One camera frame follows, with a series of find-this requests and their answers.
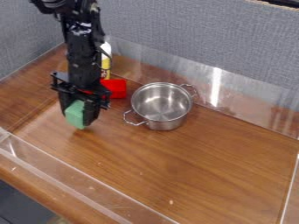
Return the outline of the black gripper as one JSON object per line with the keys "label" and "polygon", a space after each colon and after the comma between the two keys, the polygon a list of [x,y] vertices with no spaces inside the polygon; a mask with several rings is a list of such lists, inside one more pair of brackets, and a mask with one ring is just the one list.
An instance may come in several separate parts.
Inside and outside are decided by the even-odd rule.
{"label": "black gripper", "polygon": [[58,93],[60,110],[64,111],[74,100],[84,101],[82,124],[89,126],[98,118],[100,109],[109,108],[110,91],[94,80],[86,87],[78,87],[69,81],[64,72],[52,72],[50,89]]}

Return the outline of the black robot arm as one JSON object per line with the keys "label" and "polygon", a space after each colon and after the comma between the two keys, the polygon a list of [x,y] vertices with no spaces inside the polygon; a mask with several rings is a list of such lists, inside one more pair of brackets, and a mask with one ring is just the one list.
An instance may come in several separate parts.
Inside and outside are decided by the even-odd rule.
{"label": "black robot arm", "polygon": [[60,22],[66,45],[68,72],[50,74],[50,88],[57,92],[60,110],[72,126],[86,128],[109,107],[112,95],[100,83],[105,33],[100,24],[97,0],[28,0],[38,12]]}

